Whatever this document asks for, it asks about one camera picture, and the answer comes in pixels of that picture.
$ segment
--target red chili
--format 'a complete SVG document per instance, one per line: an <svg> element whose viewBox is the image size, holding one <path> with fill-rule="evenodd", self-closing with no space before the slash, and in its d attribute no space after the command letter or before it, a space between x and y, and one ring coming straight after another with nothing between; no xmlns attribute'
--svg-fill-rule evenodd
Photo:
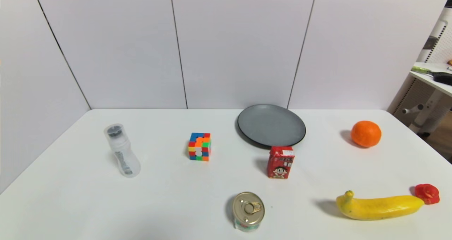
<svg viewBox="0 0 452 240"><path fill-rule="evenodd" d="M431 184L416 185L415 196L423 200L426 205L439 203L439 190Z"/></svg>

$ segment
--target tin can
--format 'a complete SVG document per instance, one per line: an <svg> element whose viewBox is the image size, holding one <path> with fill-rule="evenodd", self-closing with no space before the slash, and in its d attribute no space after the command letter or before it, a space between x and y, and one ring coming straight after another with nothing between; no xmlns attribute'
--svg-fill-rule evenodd
<svg viewBox="0 0 452 240"><path fill-rule="evenodd" d="M232 202L236 229L243 232L257 230L265 214L262 200L252 192L242 192Z"/></svg>

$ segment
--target orange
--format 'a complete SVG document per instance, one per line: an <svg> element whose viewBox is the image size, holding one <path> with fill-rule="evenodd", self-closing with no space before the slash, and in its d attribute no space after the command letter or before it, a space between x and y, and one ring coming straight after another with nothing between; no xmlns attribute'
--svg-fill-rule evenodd
<svg viewBox="0 0 452 240"><path fill-rule="evenodd" d="M381 139L381 130L378 124L371 121L357 122L351 132L352 140L363 147L371 147Z"/></svg>

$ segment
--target gray plate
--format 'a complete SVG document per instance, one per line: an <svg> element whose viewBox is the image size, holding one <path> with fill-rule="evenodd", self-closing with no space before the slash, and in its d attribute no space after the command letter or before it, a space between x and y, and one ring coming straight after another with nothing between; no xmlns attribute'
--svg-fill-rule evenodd
<svg viewBox="0 0 452 240"><path fill-rule="evenodd" d="M305 124L295 113L276 105L250 106L240 113L237 123L245 136L262 145L291 146L306 134Z"/></svg>

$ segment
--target banana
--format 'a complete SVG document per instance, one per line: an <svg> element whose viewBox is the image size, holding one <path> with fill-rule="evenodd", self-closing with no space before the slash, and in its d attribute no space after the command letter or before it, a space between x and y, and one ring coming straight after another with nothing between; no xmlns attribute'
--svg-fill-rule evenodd
<svg viewBox="0 0 452 240"><path fill-rule="evenodd" d="M395 196L389 198L358 199L352 191L336 198L336 205L347 217L356 220L374 221L412 214L424 205L415 196Z"/></svg>

